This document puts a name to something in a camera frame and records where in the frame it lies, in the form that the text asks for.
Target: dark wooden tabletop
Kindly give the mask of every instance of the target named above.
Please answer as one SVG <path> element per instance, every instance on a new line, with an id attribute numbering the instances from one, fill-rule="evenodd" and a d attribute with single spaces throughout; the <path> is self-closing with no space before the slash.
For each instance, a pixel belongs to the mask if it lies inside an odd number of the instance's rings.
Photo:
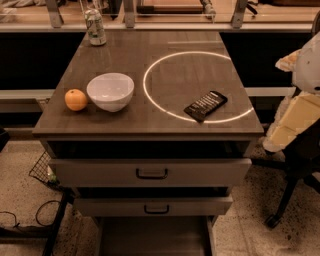
<path id="1" fill-rule="evenodd" d="M 116 113 L 91 101 L 69 110 L 69 89 L 86 93 L 90 80 L 123 73 L 135 84 L 128 106 Z M 184 108 L 210 90 L 228 102 L 204 123 Z M 35 137 L 261 136 L 263 129 L 219 33 L 212 31 L 107 31 L 107 44 L 85 37 L 33 130 Z"/>

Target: wire basket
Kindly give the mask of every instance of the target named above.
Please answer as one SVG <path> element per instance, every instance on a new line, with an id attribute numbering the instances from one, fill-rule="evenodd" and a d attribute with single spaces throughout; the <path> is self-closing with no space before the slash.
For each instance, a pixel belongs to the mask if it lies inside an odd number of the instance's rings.
<path id="1" fill-rule="evenodd" d="M 56 191 L 64 191 L 65 189 L 59 185 L 59 181 L 56 179 L 51 179 L 50 175 L 48 174 L 48 166 L 50 160 L 51 157 L 45 151 L 30 170 L 29 176 L 37 179 L 50 189 Z"/>

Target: drawer handle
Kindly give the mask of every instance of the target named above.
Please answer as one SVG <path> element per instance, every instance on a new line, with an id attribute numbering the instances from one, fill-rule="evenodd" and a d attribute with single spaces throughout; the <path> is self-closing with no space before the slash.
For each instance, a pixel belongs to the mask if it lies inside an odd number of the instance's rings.
<path id="1" fill-rule="evenodd" d="M 138 179 L 144 180 L 164 180 L 168 177 L 168 169 L 164 169 L 163 175 L 155 175 L 159 172 L 152 172 L 152 171 L 141 171 L 139 168 L 136 169 L 136 176 Z"/>
<path id="2" fill-rule="evenodd" d="M 148 209 L 148 206 L 144 206 L 144 212 L 146 214 L 167 214 L 169 212 L 169 205 L 166 205 L 166 208 L 161 210 L 158 209 Z"/>

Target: gray drawer front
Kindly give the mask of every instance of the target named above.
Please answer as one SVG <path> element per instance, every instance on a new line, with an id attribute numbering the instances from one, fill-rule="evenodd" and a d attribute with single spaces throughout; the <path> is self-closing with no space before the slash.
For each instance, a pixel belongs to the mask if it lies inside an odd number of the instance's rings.
<path id="1" fill-rule="evenodd" d="M 50 167 L 65 187 L 230 186 L 242 182 L 251 160 L 60 160 Z"/>
<path id="2" fill-rule="evenodd" d="M 210 216 L 224 215 L 232 197 L 157 199 L 76 199 L 74 206 L 84 216 Z"/>

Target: terrazzo floor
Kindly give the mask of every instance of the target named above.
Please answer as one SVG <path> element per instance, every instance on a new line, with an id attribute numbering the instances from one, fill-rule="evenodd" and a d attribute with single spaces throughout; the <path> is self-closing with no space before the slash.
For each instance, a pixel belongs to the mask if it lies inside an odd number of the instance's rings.
<path id="1" fill-rule="evenodd" d="M 43 153 L 32 137 L 13 136 L 0 153 L 0 227 L 50 224 L 61 193 L 29 176 Z M 264 157 L 258 143 L 254 155 Z M 263 222 L 274 213 L 286 185 L 281 171 L 252 166 L 243 183 L 232 190 L 234 203 L 213 227 L 218 256 L 320 255 L 320 195 L 299 182 L 281 223 L 274 229 Z M 97 228 L 68 204 L 52 255 L 94 255 Z M 0 239 L 0 256 L 42 255 L 44 239 Z"/>

